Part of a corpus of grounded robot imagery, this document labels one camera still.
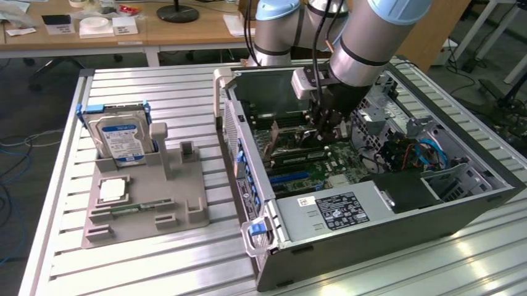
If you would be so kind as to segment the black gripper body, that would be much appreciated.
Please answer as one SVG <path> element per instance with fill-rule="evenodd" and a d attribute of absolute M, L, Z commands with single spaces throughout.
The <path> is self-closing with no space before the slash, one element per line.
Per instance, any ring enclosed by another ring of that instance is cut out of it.
<path fill-rule="evenodd" d="M 371 87 L 371 85 L 355 87 L 337 83 L 321 87 L 320 96 L 317 90 L 312 91 L 313 120 L 320 120 L 325 112 L 333 117 L 348 120 Z"/>

